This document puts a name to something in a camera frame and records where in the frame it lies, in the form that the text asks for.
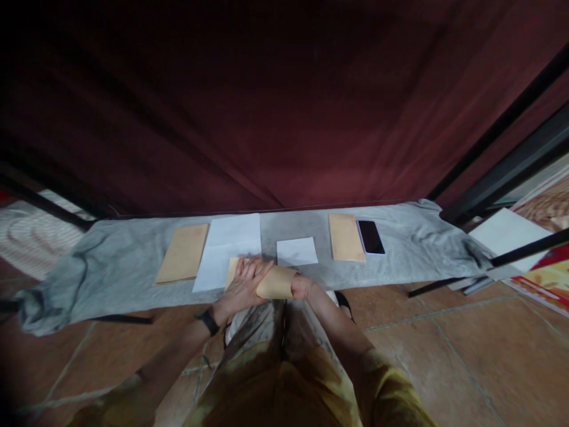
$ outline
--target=smartphone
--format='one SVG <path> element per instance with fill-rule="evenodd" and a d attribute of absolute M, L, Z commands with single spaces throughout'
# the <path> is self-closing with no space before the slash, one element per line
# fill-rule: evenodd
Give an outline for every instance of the smartphone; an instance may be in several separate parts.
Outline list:
<path fill-rule="evenodd" d="M 378 228 L 373 221 L 357 220 L 363 249 L 367 254 L 385 255 L 385 249 L 379 238 Z"/>

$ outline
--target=brown envelope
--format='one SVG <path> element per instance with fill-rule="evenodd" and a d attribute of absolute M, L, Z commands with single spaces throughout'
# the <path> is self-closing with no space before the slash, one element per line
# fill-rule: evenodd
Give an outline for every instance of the brown envelope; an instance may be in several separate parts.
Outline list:
<path fill-rule="evenodd" d="M 208 228 L 209 224 L 200 224 L 174 231 L 154 286 L 197 276 Z"/>
<path fill-rule="evenodd" d="M 365 262 L 360 233 L 353 215 L 329 213 L 332 256 L 335 260 Z"/>
<path fill-rule="evenodd" d="M 227 284 L 225 289 L 231 284 L 233 278 L 235 277 L 235 269 L 237 267 L 237 261 L 239 258 L 231 258 L 229 260 L 229 270 L 227 271 Z M 245 258 L 245 265 L 249 262 L 248 258 Z M 257 267 L 257 273 L 263 268 L 263 264 Z M 290 284 L 292 283 L 292 278 L 298 272 L 287 267 L 273 266 L 267 276 L 259 283 L 257 287 L 257 295 L 261 298 L 268 299 L 293 299 L 292 293 L 290 292 Z"/>

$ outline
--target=wristwatch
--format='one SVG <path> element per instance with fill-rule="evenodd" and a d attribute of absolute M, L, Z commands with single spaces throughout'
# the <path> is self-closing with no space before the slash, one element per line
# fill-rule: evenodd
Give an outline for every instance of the wristwatch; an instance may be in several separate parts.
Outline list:
<path fill-rule="evenodd" d="M 212 315 L 209 314 L 209 310 L 204 311 L 201 314 L 196 314 L 196 319 L 201 320 L 209 329 L 210 336 L 214 336 L 219 331 L 219 326 L 215 323 Z"/>

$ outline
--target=person's left hand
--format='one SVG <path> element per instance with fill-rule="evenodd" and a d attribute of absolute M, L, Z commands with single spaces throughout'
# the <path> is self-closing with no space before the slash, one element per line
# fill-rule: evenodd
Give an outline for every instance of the person's left hand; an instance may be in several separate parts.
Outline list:
<path fill-rule="evenodd" d="M 267 276 L 268 271 L 273 266 L 273 261 L 266 263 L 255 274 L 262 262 L 263 260 L 260 256 L 254 257 L 248 264 L 245 264 L 243 257 L 239 258 L 237 268 L 235 269 L 235 277 L 218 300 L 218 303 L 223 305 L 229 316 L 254 305 L 261 305 L 267 302 L 266 299 L 257 296 L 257 286 Z"/>

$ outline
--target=person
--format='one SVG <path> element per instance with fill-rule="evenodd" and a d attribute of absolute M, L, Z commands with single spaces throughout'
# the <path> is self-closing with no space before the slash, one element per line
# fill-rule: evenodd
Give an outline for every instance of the person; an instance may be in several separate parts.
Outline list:
<path fill-rule="evenodd" d="M 152 426 L 190 359 L 226 323 L 223 357 L 184 426 L 435 425 L 411 383 L 356 326 L 345 301 L 339 308 L 300 274 L 291 283 L 294 299 L 261 299 L 257 285 L 273 262 L 261 263 L 241 258 L 233 282 L 198 320 L 68 426 Z"/>

